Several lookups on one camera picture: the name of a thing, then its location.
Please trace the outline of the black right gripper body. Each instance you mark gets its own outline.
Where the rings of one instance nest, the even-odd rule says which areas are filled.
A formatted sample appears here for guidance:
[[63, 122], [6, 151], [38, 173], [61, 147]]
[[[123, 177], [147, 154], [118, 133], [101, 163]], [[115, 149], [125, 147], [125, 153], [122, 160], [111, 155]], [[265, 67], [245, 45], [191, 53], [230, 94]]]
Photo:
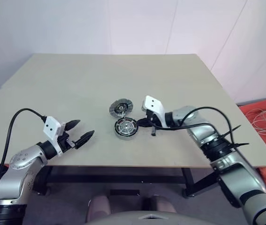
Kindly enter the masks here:
[[145, 127], [156, 127], [158, 129], [162, 127], [161, 121], [159, 120], [157, 115], [150, 110], [146, 110]]

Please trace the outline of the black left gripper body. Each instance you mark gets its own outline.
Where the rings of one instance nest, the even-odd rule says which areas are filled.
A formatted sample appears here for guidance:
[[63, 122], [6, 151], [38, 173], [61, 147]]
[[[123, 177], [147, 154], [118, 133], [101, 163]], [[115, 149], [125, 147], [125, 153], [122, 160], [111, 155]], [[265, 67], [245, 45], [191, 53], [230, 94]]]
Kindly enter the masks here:
[[69, 134], [65, 131], [62, 135], [58, 136], [57, 142], [62, 152], [76, 148], [75, 143], [69, 139]]

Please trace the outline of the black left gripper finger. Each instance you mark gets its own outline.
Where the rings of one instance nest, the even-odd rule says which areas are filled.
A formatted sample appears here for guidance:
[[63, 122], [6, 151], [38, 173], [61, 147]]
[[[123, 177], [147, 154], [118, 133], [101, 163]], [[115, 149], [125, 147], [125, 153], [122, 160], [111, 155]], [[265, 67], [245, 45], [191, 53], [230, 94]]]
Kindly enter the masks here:
[[64, 130], [71, 130], [71, 129], [73, 129], [79, 122], [80, 122], [80, 120], [71, 120], [71, 121], [67, 122], [65, 124]]
[[82, 135], [77, 141], [73, 142], [74, 148], [75, 149], [81, 148], [84, 144], [86, 144], [91, 139], [94, 133], [95, 131], [92, 130]]

